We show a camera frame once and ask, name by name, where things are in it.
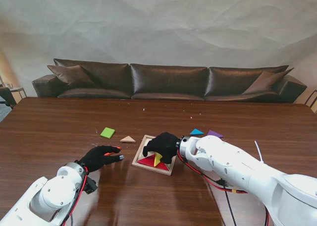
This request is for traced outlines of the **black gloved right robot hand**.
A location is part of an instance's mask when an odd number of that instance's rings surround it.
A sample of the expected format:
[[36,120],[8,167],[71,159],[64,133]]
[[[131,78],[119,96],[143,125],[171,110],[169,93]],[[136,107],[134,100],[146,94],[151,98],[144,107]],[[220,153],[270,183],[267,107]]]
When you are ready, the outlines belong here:
[[161,133],[148,142],[143,148],[143,156],[146,157],[148,152],[155,152],[162,156],[161,161],[165,164],[171,164],[172,158],[176,156],[180,139],[168,132]]

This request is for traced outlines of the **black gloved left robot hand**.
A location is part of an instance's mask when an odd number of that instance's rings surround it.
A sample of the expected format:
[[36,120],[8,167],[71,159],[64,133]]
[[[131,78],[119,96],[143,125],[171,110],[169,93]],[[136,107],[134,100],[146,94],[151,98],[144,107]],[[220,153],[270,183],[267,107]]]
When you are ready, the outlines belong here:
[[121,151],[119,147],[111,145],[96,146],[89,150],[80,160],[75,161],[91,173],[99,170],[105,165],[120,162],[124,159],[123,155],[118,153]]

